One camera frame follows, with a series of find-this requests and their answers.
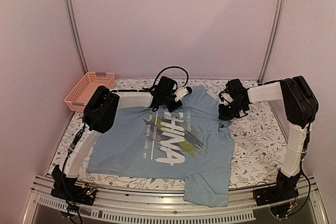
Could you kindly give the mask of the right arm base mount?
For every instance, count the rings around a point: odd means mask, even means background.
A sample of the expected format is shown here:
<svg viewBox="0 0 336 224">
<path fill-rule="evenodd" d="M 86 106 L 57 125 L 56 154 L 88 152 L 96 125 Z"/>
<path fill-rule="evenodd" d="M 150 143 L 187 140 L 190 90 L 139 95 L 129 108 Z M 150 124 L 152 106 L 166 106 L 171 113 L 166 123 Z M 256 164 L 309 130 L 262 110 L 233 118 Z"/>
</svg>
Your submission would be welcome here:
<svg viewBox="0 0 336 224">
<path fill-rule="evenodd" d="M 301 206 L 297 207 L 299 201 L 299 192 L 296 186 L 290 185 L 274 185 L 261 181 L 253 187 L 253 198 L 257 206 L 264 206 L 288 201 L 283 205 L 269 207 L 270 213 L 278 220 L 287 219 L 290 216 L 297 214 L 308 202 L 311 193 L 311 184 L 308 180 L 308 194 Z"/>
</svg>

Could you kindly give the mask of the light blue printed t-shirt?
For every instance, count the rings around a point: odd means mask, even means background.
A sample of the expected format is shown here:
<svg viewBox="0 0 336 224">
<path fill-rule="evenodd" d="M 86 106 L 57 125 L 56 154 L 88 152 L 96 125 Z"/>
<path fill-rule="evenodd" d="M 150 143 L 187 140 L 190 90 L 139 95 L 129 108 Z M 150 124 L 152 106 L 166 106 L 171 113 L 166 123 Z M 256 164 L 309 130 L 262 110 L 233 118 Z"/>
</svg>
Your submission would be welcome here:
<svg viewBox="0 0 336 224">
<path fill-rule="evenodd" d="M 234 140 L 218 119 L 218 102 L 196 86 L 169 112 L 165 107 L 124 108 L 93 148 L 87 172 L 151 179 L 182 179 L 184 200 L 228 204 Z"/>
</svg>

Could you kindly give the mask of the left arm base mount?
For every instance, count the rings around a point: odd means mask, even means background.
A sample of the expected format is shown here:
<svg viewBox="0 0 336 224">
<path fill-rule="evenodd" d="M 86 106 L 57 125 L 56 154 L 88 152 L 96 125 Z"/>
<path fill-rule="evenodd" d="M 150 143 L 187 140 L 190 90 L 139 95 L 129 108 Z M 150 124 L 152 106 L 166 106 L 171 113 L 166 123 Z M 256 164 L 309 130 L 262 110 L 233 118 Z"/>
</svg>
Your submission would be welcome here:
<svg viewBox="0 0 336 224">
<path fill-rule="evenodd" d="M 76 185 L 77 179 L 66 177 L 59 165 L 54 167 L 51 175 L 54 180 L 51 196 L 63 200 L 73 199 L 75 203 L 93 206 L 97 193 L 93 187 L 88 184 Z"/>
</svg>

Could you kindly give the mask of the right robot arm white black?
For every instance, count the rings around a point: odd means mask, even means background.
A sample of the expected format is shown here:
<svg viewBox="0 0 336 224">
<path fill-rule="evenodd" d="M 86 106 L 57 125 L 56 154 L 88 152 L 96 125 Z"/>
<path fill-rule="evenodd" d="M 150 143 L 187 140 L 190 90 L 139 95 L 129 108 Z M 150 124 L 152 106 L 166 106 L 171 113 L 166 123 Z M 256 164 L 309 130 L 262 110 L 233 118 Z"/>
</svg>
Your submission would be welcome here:
<svg viewBox="0 0 336 224">
<path fill-rule="evenodd" d="M 233 79 L 226 83 L 218 96 L 221 100 L 218 118 L 224 121 L 245 117 L 253 103 L 282 101 L 289 136 L 277 180 L 300 176 L 310 142 L 311 126 L 319 109 L 318 101 L 303 76 L 275 80 L 251 88 L 244 88 L 239 79 Z"/>
</svg>

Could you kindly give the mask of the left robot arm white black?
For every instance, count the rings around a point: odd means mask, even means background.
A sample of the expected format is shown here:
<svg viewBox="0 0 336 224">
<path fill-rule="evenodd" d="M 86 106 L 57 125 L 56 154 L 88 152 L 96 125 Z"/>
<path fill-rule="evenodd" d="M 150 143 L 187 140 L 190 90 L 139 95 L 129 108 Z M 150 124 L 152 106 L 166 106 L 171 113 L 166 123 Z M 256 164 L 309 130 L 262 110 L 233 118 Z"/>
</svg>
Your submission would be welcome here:
<svg viewBox="0 0 336 224">
<path fill-rule="evenodd" d="M 164 106 L 172 112 L 182 106 L 182 99 L 191 92 L 187 85 L 178 87 L 175 80 L 166 76 L 143 89 L 97 87 L 83 111 L 83 125 L 69 145 L 63 165 L 56 165 L 53 169 L 52 177 L 58 183 L 58 192 L 67 200 L 77 197 L 78 188 L 72 183 L 77 179 L 80 166 L 96 140 L 112 128 L 118 110 L 149 108 L 155 111 Z"/>
</svg>

